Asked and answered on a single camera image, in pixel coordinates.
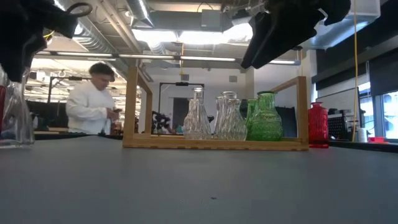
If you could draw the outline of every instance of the dark hair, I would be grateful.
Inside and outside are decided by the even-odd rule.
[[[109,67],[109,65],[107,65],[105,63],[101,63],[101,62],[98,62],[98,63],[95,63],[94,65],[92,65],[90,67],[90,69],[88,70],[88,72],[90,73],[90,75],[100,73],[100,74],[104,74],[104,75],[114,76],[114,71],[112,70],[112,68]]]

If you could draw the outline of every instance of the yellow cable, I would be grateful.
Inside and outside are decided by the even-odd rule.
[[[51,33],[49,33],[49,34],[44,35],[43,37],[44,37],[44,38],[47,38],[47,37],[50,37],[50,36],[53,35],[53,34],[54,34],[54,30],[53,30]]]
[[[358,100],[358,46],[356,36],[356,0],[354,0],[354,59],[355,59],[355,91],[354,91],[354,123],[353,123],[353,139],[355,140],[356,129],[356,104]]]

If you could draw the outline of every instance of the clear glass vase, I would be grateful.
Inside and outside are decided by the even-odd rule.
[[[216,115],[216,120],[214,123],[214,139],[218,139],[218,135],[220,132],[220,121],[221,121],[221,107],[224,104],[224,98],[222,96],[217,96],[216,97],[216,108],[217,108],[217,115]]]
[[[189,100],[189,106],[188,106],[188,114],[184,119],[184,124],[182,127],[184,138],[185,139],[192,139],[192,134],[191,134],[191,127],[192,127],[192,111],[193,111],[193,99]]]
[[[246,129],[244,119],[239,111],[241,100],[229,99],[227,105],[228,116],[224,120],[221,137],[224,140],[244,141],[248,131]]]
[[[248,99],[248,114],[246,116],[246,128],[248,129],[248,135],[246,136],[247,141],[251,141],[251,126],[254,115],[258,111],[259,101],[258,99]]]
[[[210,122],[203,104],[203,88],[194,88],[193,92],[189,116],[187,115],[187,122],[184,121],[184,132],[187,132],[187,139],[211,139]]]
[[[223,133],[225,125],[225,119],[228,117],[228,100],[229,99],[236,99],[237,95],[233,91],[224,91],[221,93],[223,99],[220,101],[220,121],[219,121],[219,128],[218,128],[218,139],[220,140],[226,140],[224,137],[226,136],[226,133]]]
[[[258,93],[258,96],[259,110],[252,119],[250,140],[282,140],[282,119],[275,109],[275,93],[271,91],[262,91]]]
[[[0,67],[0,148],[29,147],[34,143],[32,118],[24,98],[29,73],[30,69],[26,68],[22,83],[11,82]]]

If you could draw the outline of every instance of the black cable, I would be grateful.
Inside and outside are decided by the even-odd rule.
[[[199,12],[199,8],[200,8],[200,6],[201,6],[203,3],[205,3],[206,5],[208,5],[208,6],[211,8],[211,10],[214,10],[213,7],[212,7],[210,4],[208,4],[208,3],[206,3],[206,2],[201,2],[201,3],[199,4],[199,6],[198,6],[197,12]]]
[[[88,7],[88,9],[86,11],[79,12],[79,13],[76,13],[76,14],[72,14],[71,13],[72,10],[74,10],[74,9],[76,9],[78,7],[82,7],[82,6],[86,6],[86,7]],[[85,2],[79,2],[79,3],[75,3],[75,4],[71,5],[65,12],[71,13],[70,15],[72,17],[80,18],[80,17],[83,17],[83,16],[88,16],[92,11],[93,11],[93,6],[91,4],[85,3]]]

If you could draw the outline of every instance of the red object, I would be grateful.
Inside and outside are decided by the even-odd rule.
[[[384,141],[384,137],[368,137],[368,141],[371,143],[388,143]]]
[[[322,103],[311,103],[308,110],[308,138],[310,147],[329,148],[328,110]]]
[[[4,116],[4,101],[6,100],[6,87],[0,86],[0,134],[2,131],[2,120]]]

